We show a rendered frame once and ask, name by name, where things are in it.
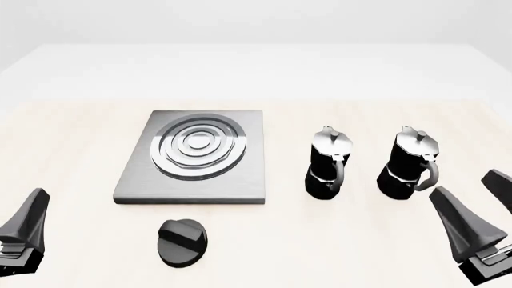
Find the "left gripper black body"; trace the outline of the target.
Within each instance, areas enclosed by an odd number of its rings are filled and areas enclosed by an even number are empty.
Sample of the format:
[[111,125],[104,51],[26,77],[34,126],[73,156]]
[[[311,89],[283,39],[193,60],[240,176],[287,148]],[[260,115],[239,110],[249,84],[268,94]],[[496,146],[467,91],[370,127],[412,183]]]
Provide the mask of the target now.
[[36,273],[42,259],[42,246],[13,237],[0,237],[0,275]]

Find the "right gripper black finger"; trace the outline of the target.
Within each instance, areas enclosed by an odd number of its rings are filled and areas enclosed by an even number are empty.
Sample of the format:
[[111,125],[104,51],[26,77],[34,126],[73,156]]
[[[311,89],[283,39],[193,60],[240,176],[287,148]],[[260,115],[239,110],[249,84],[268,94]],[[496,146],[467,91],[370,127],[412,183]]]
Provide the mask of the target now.
[[484,175],[481,182],[512,214],[512,177],[492,169]]
[[506,238],[506,232],[467,208],[443,186],[437,186],[429,199],[440,217],[456,263],[462,263]]

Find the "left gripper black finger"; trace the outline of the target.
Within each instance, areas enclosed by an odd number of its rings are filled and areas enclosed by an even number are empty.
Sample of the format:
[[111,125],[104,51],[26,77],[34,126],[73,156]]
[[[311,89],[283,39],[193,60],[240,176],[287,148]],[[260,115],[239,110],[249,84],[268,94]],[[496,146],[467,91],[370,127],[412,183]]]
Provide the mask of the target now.
[[45,251],[44,225],[49,201],[50,196],[44,189],[34,189],[17,212],[0,227],[0,242]]

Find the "flat grey stove plate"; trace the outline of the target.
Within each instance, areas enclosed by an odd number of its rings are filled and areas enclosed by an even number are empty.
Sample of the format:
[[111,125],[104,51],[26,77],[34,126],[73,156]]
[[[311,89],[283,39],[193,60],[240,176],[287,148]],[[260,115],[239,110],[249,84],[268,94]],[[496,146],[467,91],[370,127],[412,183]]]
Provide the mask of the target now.
[[117,204],[263,204],[260,110],[155,110],[116,185]]

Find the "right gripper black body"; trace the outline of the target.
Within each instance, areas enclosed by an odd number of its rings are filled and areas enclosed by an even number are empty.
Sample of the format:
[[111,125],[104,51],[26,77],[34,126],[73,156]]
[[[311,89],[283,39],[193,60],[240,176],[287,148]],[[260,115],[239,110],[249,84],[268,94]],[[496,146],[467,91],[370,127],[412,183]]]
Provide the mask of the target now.
[[473,286],[512,274],[512,244],[481,251],[459,267]]

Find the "round black stove knob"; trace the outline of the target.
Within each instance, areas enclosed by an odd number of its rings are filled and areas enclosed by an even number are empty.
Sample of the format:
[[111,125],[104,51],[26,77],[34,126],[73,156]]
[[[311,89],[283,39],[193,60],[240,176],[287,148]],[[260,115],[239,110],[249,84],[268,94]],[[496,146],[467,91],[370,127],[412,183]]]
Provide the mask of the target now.
[[172,268],[192,266],[202,258],[207,247],[206,229],[195,220],[166,220],[158,230],[158,256]]

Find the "black moka pot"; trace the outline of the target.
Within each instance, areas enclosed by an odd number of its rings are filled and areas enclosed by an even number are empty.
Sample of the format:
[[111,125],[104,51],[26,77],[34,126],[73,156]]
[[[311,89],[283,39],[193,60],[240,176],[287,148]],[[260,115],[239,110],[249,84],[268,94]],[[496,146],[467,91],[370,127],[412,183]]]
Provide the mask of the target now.
[[439,179],[439,152],[438,142],[425,131],[403,126],[377,178],[379,190],[389,198],[404,201],[416,191],[431,188]]
[[314,134],[305,176],[305,188],[310,196],[326,201],[339,194],[352,148],[353,142],[332,126],[324,126]]

